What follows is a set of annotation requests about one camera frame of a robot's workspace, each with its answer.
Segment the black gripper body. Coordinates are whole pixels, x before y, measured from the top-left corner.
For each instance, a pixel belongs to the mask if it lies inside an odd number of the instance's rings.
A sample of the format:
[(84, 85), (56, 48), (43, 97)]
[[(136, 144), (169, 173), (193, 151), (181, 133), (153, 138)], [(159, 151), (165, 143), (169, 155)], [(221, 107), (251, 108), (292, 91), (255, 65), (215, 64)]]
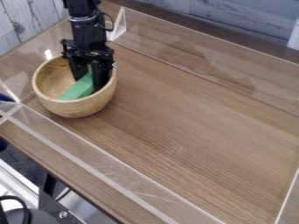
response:
[(115, 51), (107, 46), (108, 35), (115, 23), (108, 14), (69, 16), (72, 39), (63, 39), (63, 57), (72, 65), (83, 65), (93, 60), (103, 64), (113, 64)]

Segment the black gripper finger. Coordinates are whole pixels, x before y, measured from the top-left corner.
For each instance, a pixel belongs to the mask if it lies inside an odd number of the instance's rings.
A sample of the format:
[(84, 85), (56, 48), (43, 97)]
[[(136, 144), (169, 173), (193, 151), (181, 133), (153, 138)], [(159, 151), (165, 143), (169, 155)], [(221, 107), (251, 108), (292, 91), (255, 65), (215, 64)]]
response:
[(108, 83), (111, 71), (113, 68), (113, 61), (108, 60), (104, 62), (92, 61), (91, 70), (92, 70), (92, 84), (93, 89), (99, 91)]
[(77, 81), (89, 71), (88, 61), (80, 57), (71, 58), (69, 69), (72, 71), (73, 79)]

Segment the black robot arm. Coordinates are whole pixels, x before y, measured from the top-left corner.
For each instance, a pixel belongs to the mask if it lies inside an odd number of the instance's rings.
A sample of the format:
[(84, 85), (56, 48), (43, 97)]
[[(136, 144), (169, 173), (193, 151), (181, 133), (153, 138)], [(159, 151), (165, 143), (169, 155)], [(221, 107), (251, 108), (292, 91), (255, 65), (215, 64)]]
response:
[(99, 8), (101, 0), (61, 0), (69, 13), (72, 39), (60, 41), (63, 58), (69, 62), (69, 70), (77, 81), (91, 73), (92, 89), (99, 91), (108, 83), (113, 68), (115, 51), (108, 47), (105, 17), (108, 14)]

